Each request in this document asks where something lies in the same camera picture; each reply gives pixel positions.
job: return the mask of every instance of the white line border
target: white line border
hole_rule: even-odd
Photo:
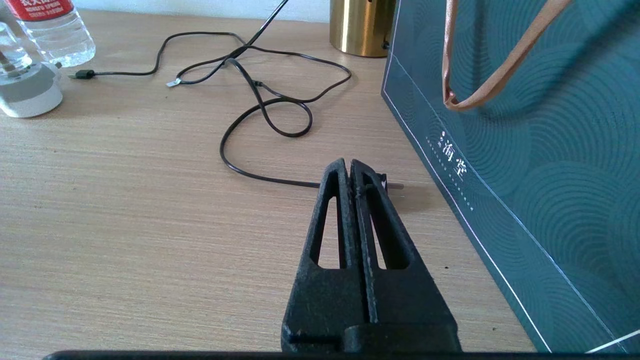
[[[409,74],[409,72],[404,68],[404,66],[400,63],[400,61],[398,61],[397,64],[398,64],[398,66],[400,66],[400,68],[404,71],[405,74],[407,74],[407,75]],[[415,89],[418,90],[418,93],[420,93],[422,98],[426,101],[427,105],[429,105],[429,108],[431,108],[431,110],[433,111],[433,115],[436,117],[436,119],[438,119],[442,124],[444,124],[444,121],[442,121],[442,119],[438,116],[438,113],[435,111],[435,109],[433,109],[433,106],[431,105],[431,103],[429,103],[429,100],[427,99],[426,96],[424,96],[424,94],[422,93],[422,91],[420,90],[418,85],[415,83],[415,81],[411,78],[411,76],[409,76],[409,80],[411,80],[411,82],[412,82],[413,86],[415,87]],[[509,207],[504,203],[504,201],[502,201],[502,199],[500,199],[500,197],[489,187],[489,185],[482,179],[482,177],[480,177],[476,173],[475,170],[472,169],[472,171],[476,175],[478,180],[485,186],[485,188],[495,197],[496,200],[498,200],[498,202],[502,205],[502,207],[514,218],[514,220],[516,220],[516,222],[520,225],[522,230],[524,230],[524,232],[527,233],[529,238],[536,244],[536,246],[538,246],[540,251],[547,257],[547,259],[549,259],[551,264],[556,268],[556,271],[558,271],[558,273],[564,279],[564,281],[566,281],[566,283],[573,290],[573,292],[578,296],[578,298],[580,298],[580,301],[582,301],[582,303],[585,305],[587,310],[589,310],[589,312],[595,317],[596,321],[598,323],[600,323],[600,326],[602,326],[602,328],[607,332],[607,334],[609,334],[609,336],[612,339],[615,338],[615,335],[613,334],[613,332],[611,332],[611,330],[609,329],[607,324],[605,324],[604,321],[602,321],[602,319],[600,318],[600,316],[598,316],[598,314],[595,312],[593,307],[591,307],[591,305],[587,302],[587,300],[582,296],[582,294],[578,291],[578,289],[573,285],[571,280],[569,280],[569,278],[564,273],[564,270],[562,270],[562,268],[560,268],[560,266],[558,266],[558,264],[556,263],[554,258],[551,257],[551,255],[540,244],[540,242],[536,239],[536,237],[533,236],[533,234],[527,229],[527,227],[522,223],[522,221],[520,221],[520,219],[513,213],[513,211],[511,209],[509,209]],[[620,345],[620,347],[622,348],[623,351],[625,351],[625,352],[627,351],[624,346]]]
[[[456,199],[454,199],[453,195],[451,195],[451,192],[449,192],[449,189],[447,189],[446,185],[444,185],[444,182],[442,181],[442,179],[440,178],[440,176],[438,175],[438,172],[436,171],[436,169],[433,167],[433,165],[431,164],[431,162],[429,161],[429,158],[427,157],[427,154],[424,152],[424,149],[422,148],[422,146],[420,145],[420,142],[418,141],[418,139],[415,137],[415,135],[413,134],[413,132],[411,131],[411,129],[409,128],[409,126],[406,124],[406,122],[404,121],[404,119],[402,118],[402,114],[400,114],[400,111],[398,111],[398,109],[396,108],[396,105],[393,103],[393,101],[391,101],[391,98],[389,97],[389,95],[387,94],[387,78],[389,76],[389,68],[391,68],[391,62],[393,61],[394,58],[394,46],[396,44],[396,33],[397,33],[397,27],[398,27],[398,20],[400,18],[400,8],[402,6],[402,0],[398,0],[398,7],[397,7],[397,16],[396,16],[396,25],[394,26],[394,34],[393,37],[391,39],[391,51],[389,52],[388,55],[388,64],[387,64],[387,73],[385,74],[385,80],[382,84],[382,92],[385,94],[385,96],[387,97],[387,99],[389,100],[389,103],[391,104],[391,106],[394,107],[396,113],[398,114],[398,117],[400,118],[400,120],[402,121],[402,123],[404,124],[404,127],[406,128],[406,130],[411,134],[411,136],[413,137],[413,140],[415,141],[415,143],[418,145],[418,147],[420,148],[420,151],[422,151],[422,155],[424,155],[424,159],[427,161],[427,163],[429,164],[429,166],[431,167],[431,169],[433,170],[434,175],[436,175],[436,177],[438,178],[438,180],[440,181],[440,184],[442,184],[442,187],[444,188],[444,190],[447,191],[447,193],[449,194],[449,197],[451,198],[451,200],[453,201],[453,204],[456,206],[456,208],[458,209],[458,213],[460,213],[460,217],[465,221],[465,224],[467,225],[467,227],[469,228],[469,230],[471,231],[471,233],[473,234],[474,238],[476,239],[476,241],[478,242],[478,245],[480,245],[480,247],[482,248],[482,250],[484,251],[484,253],[487,255],[487,257],[489,258],[489,260],[491,261],[491,264],[493,264],[493,267],[495,267],[495,269],[498,271],[498,274],[500,274],[500,276],[502,277],[502,280],[504,280],[504,283],[507,284],[507,286],[509,287],[509,290],[511,290],[511,293],[513,294],[513,296],[516,298],[516,301],[518,302],[518,304],[520,305],[520,307],[522,308],[522,311],[524,311],[527,319],[529,320],[529,322],[531,322],[531,325],[533,326],[533,329],[536,331],[536,333],[538,334],[538,336],[540,337],[540,340],[542,341],[542,343],[545,345],[545,347],[547,348],[547,350],[549,352],[553,352],[551,351],[551,348],[549,347],[549,345],[547,345],[547,342],[545,341],[545,339],[542,337],[542,334],[540,334],[540,331],[538,330],[536,324],[533,322],[533,320],[531,320],[531,317],[529,316],[529,313],[527,312],[527,310],[524,308],[524,305],[522,304],[522,302],[520,301],[520,298],[518,297],[518,295],[515,293],[515,291],[513,290],[513,288],[511,287],[509,281],[507,281],[507,278],[504,277],[504,274],[502,274],[502,271],[500,270],[500,268],[498,267],[498,265],[495,263],[495,261],[493,260],[493,258],[491,257],[491,255],[489,255],[489,252],[486,250],[486,248],[484,247],[484,245],[482,244],[482,242],[480,241],[480,239],[477,237],[476,233],[474,232],[473,228],[471,228],[471,225],[469,225],[469,222],[467,221],[467,218],[465,218],[464,214],[462,213],[462,210],[460,209],[460,207],[458,206],[458,203],[456,202]]]
[[[604,348],[610,347],[611,345],[615,345],[615,344],[617,344],[619,342],[625,341],[626,339],[633,338],[636,335],[640,335],[640,329],[638,329],[638,330],[636,330],[634,332],[630,332],[630,333],[628,333],[627,335],[624,335],[621,338],[615,339],[614,341],[610,341],[610,342],[608,342],[606,344],[600,345],[599,347],[592,348],[591,350],[585,352],[585,354],[591,354],[593,352],[600,351],[600,350],[602,350]]]

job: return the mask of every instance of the brass container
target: brass container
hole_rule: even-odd
[[[331,0],[329,39],[345,53],[387,55],[396,0]]]

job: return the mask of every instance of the black cable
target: black cable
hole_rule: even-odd
[[[238,41],[240,41],[240,43],[242,43],[243,45],[247,44],[238,34],[235,34],[235,33],[219,32],[219,31],[213,31],[213,32],[212,31],[189,31],[189,32],[186,32],[186,33],[177,33],[177,34],[171,35],[170,37],[168,37],[168,38],[166,38],[164,40],[164,42],[162,43],[162,46],[160,47],[160,50],[158,50],[158,53],[156,55],[156,64],[154,65],[153,69],[151,69],[149,71],[146,71],[146,72],[124,72],[124,71],[94,72],[93,76],[104,76],[104,75],[147,76],[147,75],[153,75],[160,68],[160,58],[162,57],[162,53],[164,52],[164,49],[165,49],[167,43],[173,38],[183,37],[183,36],[187,36],[187,35],[225,35],[225,36],[230,36],[230,37],[234,37],[234,38],[238,39]],[[180,71],[179,76],[181,76],[183,73],[187,72],[188,70],[193,69],[194,67],[198,67],[198,66],[214,63],[214,62],[220,61],[220,60],[222,60],[224,58],[225,58],[225,56],[222,56],[222,57],[217,58],[217,59],[203,61],[201,63],[197,63],[197,64],[194,64],[194,65],[191,65],[191,66],[187,67],[186,69]]]
[[[260,48],[260,47],[257,47],[257,46],[253,46],[253,43],[260,37],[260,35],[269,26],[271,21],[275,18],[276,15],[278,15],[278,12],[280,12],[282,7],[288,1],[289,0],[282,0],[282,2],[278,5],[278,7],[269,16],[267,21],[265,21],[265,23],[260,27],[258,32],[256,32],[254,34],[254,36],[252,36],[251,40],[249,40],[248,42],[245,42],[239,35],[237,35],[235,33],[209,32],[209,31],[191,31],[191,32],[187,32],[187,33],[177,33],[177,34],[169,36],[168,38],[166,38],[164,40],[162,46],[160,47],[160,49],[157,52],[156,64],[154,65],[154,68],[151,69],[150,71],[147,71],[147,72],[121,72],[121,71],[94,72],[93,70],[80,70],[80,71],[76,72],[75,76],[72,76],[72,78],[90,79],[90,78],[92,78],[94,76],[107,76],[107,75],[126,75],[126,76],[147,76],[147,75],[152,75],[152,74],[155,74],[158,71],[158,68],[160,67],[160,59],[162,57],[162,54],[164,53],[164,49],[165,49],[167,43],[173,38],[186,36],[186,35],[225,35],[225,36],[232,36],[232,37],[238,39],[238,41],[240,41],[240,43],[242,43],[242,46],[238,47],[237,49],[233,50],[232,52],[228,53],[225,56],[221,56],[219,58],[215,58],[215,59],[212,59],[212,60],[202,61],[200,63],[196,63],[196,64],[190,65],[190,66],[182,69],[176,75],[176,81],[172,83],[172,86],[173,85],[192,85],[192,84],[201,83],[201,82],[209,79],[211,76],[213,76],[226,63],[232,64],[240,72],[240,74],[244,77],[246,82],[249,84],[249,87],[251,88],[251,90],[252,90],[252,92],[253,92],[258,104],[255,105],[254,107],[246,110],[235,121],[233,121],[233,123],[231,123],[231,125],[229,125],[229,127],[225,131],[225,134],[222,136],[222,139],[220,140],[220,157],[222,158],[222,161],[224,161],[226,166],[228,166],[231,170],[237,172],[238,174],[241,174],[241,175],[253,178],[253,179],[269,181],[269,182],[272,182],[272,183],[279,183],[279,184],[289,184],[289,185],[295,185],[295,186],[304,186],[304,187],[308,187],[308,188],[319,188],[320,187],[319,183],[313,183],[313,182],[307,182],[307,181],[295,181],[295,180],[279,179],[279,178],[276,178],[276,177],[267,177],[267,176],[261,176],[261,175],[253,174],[251,172],[242,170],[241,168],[235,166],[225,156],[225,145],[227,143],[227,140],[229,139],[229,136],[238,127],[238,125],[240,125],[240,123],[242,123],[242,121],[244,121],[247,117],[249,117],[251,114],[255,113],[258,110],[260,110],[260,112],[262,113],[262,116],[264,117],[264,120],[271,127],[271,129],[273,129],[278,134],[280,134],[282,136],[289,137],[289,138],[298,138],[298,137],[304,136],[305,134],[307,134],[309,132],[309,130],[311,130],[311,126],[313,124],[313,114],[311,112],[311,109],[307,106],[307,104],[309,104],[311,102],[314,102],[314,101],[317,101],[322,96],[324,96],[326,93],[328,93],[329,91],[334,89],[336,86],[339,86],[339,85],[347,82],[351,78],[351,71],[349,69],[347,69],[345,66],[342,66],[342,65],[340,65],[338,63],[335,63],[333,61],[319,59],[319,58],[315,58],[313,56],[309,56],[309,55],[301,54],[301,53],[293,53],[293,52],[290,52],[290,51],[268,50],[268,49],[263,49],[263,48]],[[260,52],[263,52],[263,53],[281,54],[281,55],[287,55],[287,56],[298,56],[300,58],[305,58],[305,59],[308,59],[308,60],[311,60],[311,61],[316,61],[316,62],[319,62],[319,63],[323,63],[323,64],[327,64],[327,65],[331,65],[331,66],[337,67],[338,69],[343,70],[347,75],[346,75],[346,77],[344,79],[342,79],[342,80],[330,85],[329,87],[325,88],[320,94],[318,94],[315,97],[312,97],[310,99],[297,99],[295,97],[289,97],[289,96],[286,96],[284,94],[281,94],[280,92],[277,92],[277,91],[271,89],[270,87],[268,87],[267,85],[265,85],[261,81],[253,80],[252,77],[249,75],[249,73],[244,69],[244,67],[242,65],[240,65],[240,63],[236,60],[236,58],[238,56],[240,56],[241,54],[243,54],[247,50],[256,50],[256,51],[260,51]],[[188,71],[190,71],[192,69],[195,69],[197,67],[201,67],[203,65],[208,65],[208,64],[212,64],[212,63],[216,63],[216,62],[219,62],[219,64],[217,64],[217,66],[215,66],[215,68],[213,68],[213,70],[211,70],[204,77],[202,77],[200,79],[192,80],[192,81],[188,81],[188,80],[183,80],[182,79],[182,76],[186,72],[188,72]],[[265,89],[266,91],[268,91],[269,93],[273,94],[276,97],[274,99],[270,99],[270,100],[264,101],[262,99],[262,96],[260,95],[259,88]],[[305,112],[307,113],[308,122],[307,122],[307,126],[303,130],[298,131],[297,133],[289,133],[289,132],[283,131],[283,130],[279,129],[277,126],[275,126],[275,124],[269,118],[269,114],[267,112],[267,107],[269,105],[277,104],[277,103],[280,103],[280,102],[286,102],[286,103],[289,103],[289,104],[295,104],[295,105],[299,106],[300,108],[302,108],[303,110],[305,110]]]
[[[302,57],[302,58],[305,58],[305,59],[309,59],[309,60],[312,60],[312,61],[317,61],[317,62],[320,62],[320,63],[333,65],[333,66],[343,70],[344,72],[346,72],[347,76],[344,79],[342,79],[342,80],[330,85],[328,88],[324,89],[319,95],[317,95],[317,96],[315,96],[315,97],[313,97],[311,99],[303,100],[303,99],[296,99],[296,98],[293,98],[293,97],[288,97],[286,95],[282,95],[279,92],[276,92],[276,91],[270,89],[263,82],[253,80],[251,78],[251,76],[249,75],[249,73],[247,73],[247,71],[244,69],[244,67],[242,65],[240,65],[240,63],[236,59],[230,58],[230,59],[227,60],[229,63],[231,63],[233,66],[236,67],[236,69],[240,72],[240,74],[242,74],[242,76],[244,77],[246,82],[249,84],[249,87],[251,87],[251,90],[253,91],[253,94],[255,95],[256,100],[258,101],[258,105],[246,110],[242,115],[240,115],[236,119],[236,121],[233,121],[233,123],[231,123],[231,125],[229,125],[229,127],[225,131],[225,134],[222,136],[222,139],[220,140],[220,157],[222,158],[222,161],[224,161],[226,166],[228,166],[231,170],[237,172],[238,174],[241,174],[241,175],[253,178],[253,179],[269,181],[269,182],[278,183],[278,184],[304,186],[304,187],[307,187],[307,188],[319,188],[320,187],[319,183],[312,183],[312,182],[308,182],[308,181],[296,181],[296,180],[279,179],[279,178],[276,178],[276,177],[267,177],[267,176],[257,175],[257,174],[253,174],[251,172],[245,171],[245,170],[235,166],[234,164],[232,164],[227,159],[227,157],[225,156],[225,145],[227,144],[227,140],[229,139],[229,136],[231,136],[233,131],[238,127],[238,125],[240,125],[240,123],[242,123],[242,121],[244,121],[247,117],[249,117],[249,115],[251,115],[252,113],[254,113],[254,112],[258,111],[258,110],[260,110],[262,112],[262,116],[264,117],[264,120],[267,122],[267,124],[269,124],[269,126],[275,132],[277,132],[278,134],[280,134],[282,136],[289,137],[289,138],[298,138],[298,137],[304,136],[305,134],[307,134],[309,132],[309,130],[311,130],[311,126],[312,126],[313,121],[314,121],[314,116],[313,116],[313,114],[311,112],[311,109],[309,109],[309,107],[307,106],[307,104],[310,103],[310,102],[317,101],[322,96],[324,96],[327,92],[329,92],[331,89],[333,89],[336,86],[339,86],[339,85],[345,83],[346,81],[348,81],[351,78],[351,71],[349,69],[347,69],[346,67],[338,64],[338,63],[334,63],[333,61],[323,60],[323,59],[315,58],[313,56],[309,56],[309,55],[305,55],[305,54],[291,53],[291,52],[288,52],[288,51],[267,50],[267,49],[262,49],[262,48],[256,47],[256,46],[246,46],[245,48],[262,51],[263,53],[275,53],[275,54],[285,54],[285,55],[291,55],[291,56],[299,56],[299,57]],[[271,100],[267,100],[267,101],[263,101],[262,100],[262,96],[260,96],[260,92],[259,92],[258,87],[262,87],[265,90],[267,90],[268,92],[272,93],[273,95],[276,95],[276,98],[271,99]],[[308,116],[307,126],[304,129],[302,129],[301,131],[298,131],[297,133],[288,133],[286,131],[282,131],[277,126],[275,126],[274,123],[272,123],[271,119],[269,118],[269,114],[267,113],[267,106],[272,105],[272,104],[277,104],[277,103],[280,103],[280,102],[288,102],[290,104],[295,104],[295,105],[299,106],[300,108],[303,108],[307,112],[307,116]]]

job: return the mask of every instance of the brown rope handle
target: brown rope handle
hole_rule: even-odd
[[[493,99],[502,91],[509,78],[516,72],[538,38],[545,32],[549,24],[571,3],[572,0],[547,0],[538,15],[516,46],[511,50],[504,63],[465,100],[458,101],[456,94],[449,86],[451,78],[451,57],[453,50],[453,34],[456,29],[458,0],[447,0],[447,17],[444,26],[444,50],[442,52],[442,99],[449,110],[463,111],[480,106]]]

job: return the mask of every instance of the wooden desk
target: wooden desk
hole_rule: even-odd
[[[248,39],[261,24],[82,15],[98,49],[83,68],[99,70],[151,68],[172,33]],[[281,137],[256,116],[230,139],[230,158],[261,174],[314,181],[331,161],[358,158],[404,183],[392,200],[464,349],[532,350],[380,97],[385,60],[334,50],[327,24],[276,21],[258,44],[337,61],[355,78],[311,105],[308,136]],[[66,348],[279,350],[316,191],[239,176],[218,157],[224,130],[255,104],[235,69],[200,85],[164,85],[235,46],[231,38],[174,40],[155,76],[64,79],[65,100],[54,111],[0,117],[0,357]],[[298,97],[342,76],[256,52],[241,62],[255,79]],[[287,129],[305,121],[294,106],[271,114]],[[323,259],[335,260],[335,239],[328,243]]]

